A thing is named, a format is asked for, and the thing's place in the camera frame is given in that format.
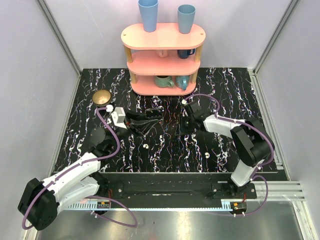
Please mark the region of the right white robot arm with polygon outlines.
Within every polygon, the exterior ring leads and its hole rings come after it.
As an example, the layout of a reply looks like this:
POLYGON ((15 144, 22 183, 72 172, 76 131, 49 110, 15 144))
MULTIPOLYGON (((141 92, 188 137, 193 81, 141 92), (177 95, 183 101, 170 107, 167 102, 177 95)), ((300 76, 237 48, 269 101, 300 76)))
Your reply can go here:
POLYGON ((275 145, 257 119, 233 119, 204 110, 195 102, 182 101, 185 114, 179 117, 177 134, 189 135, 195 131, 214 133, 231 138, 239 162, 222 191, 239 198, 253 180, 258 168, 271 162, 275 145))

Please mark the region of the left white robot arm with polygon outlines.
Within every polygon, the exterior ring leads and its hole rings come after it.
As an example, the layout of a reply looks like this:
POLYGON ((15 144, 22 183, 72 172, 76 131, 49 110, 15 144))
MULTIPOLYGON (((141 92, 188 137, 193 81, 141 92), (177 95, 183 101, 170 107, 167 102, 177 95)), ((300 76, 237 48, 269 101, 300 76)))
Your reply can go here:
POLYGON ((122 134, 132 131, 145 136, 164 113, 159 108, 137 113, 116 107, 110 114, 120 132, 116 133, 108 124, 94 128, 89 135, 90 148, 79 160, 48 178, 33 178, 26 184, 17 207, 23 215, 24 230, 45 229, 59 213, 82 199, 98 200, 97 206, 90 209, 96 218, 101 218, 109 210, 113 190, 100 170, 119 152, 122 134))

